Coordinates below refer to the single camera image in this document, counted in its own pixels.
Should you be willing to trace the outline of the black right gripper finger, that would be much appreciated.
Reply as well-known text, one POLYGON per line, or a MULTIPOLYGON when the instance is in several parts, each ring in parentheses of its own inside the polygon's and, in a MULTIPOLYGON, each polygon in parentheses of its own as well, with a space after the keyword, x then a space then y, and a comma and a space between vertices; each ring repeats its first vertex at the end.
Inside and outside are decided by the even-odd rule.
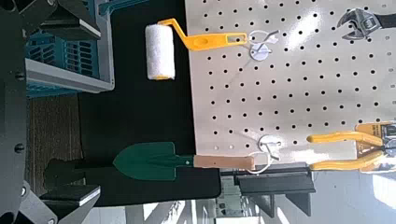
POLYGON ((99 40, 101 30, 82 0, 18 0, 22 28, 37 30, 68 41, 99 40))
POLYGON ((18 224, 81 224, 101 194, 95 185, 65 185, 37 197, 24 181, 18 224))

